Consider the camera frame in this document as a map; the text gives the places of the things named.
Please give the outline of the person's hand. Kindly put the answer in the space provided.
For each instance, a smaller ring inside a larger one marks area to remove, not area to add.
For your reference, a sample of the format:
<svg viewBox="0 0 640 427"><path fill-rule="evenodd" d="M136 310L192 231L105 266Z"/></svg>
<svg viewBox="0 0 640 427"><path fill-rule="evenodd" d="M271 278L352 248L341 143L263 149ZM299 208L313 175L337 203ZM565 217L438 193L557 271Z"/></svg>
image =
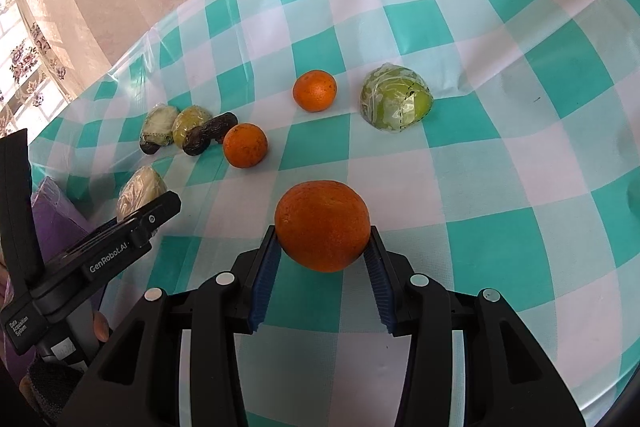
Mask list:
<svg viewBox="0 0 640 427"><path fill-rule="evenodd" d="M100 343L107 343L111 329L106 317L99 311L93 313L93 332Z"/></svg>

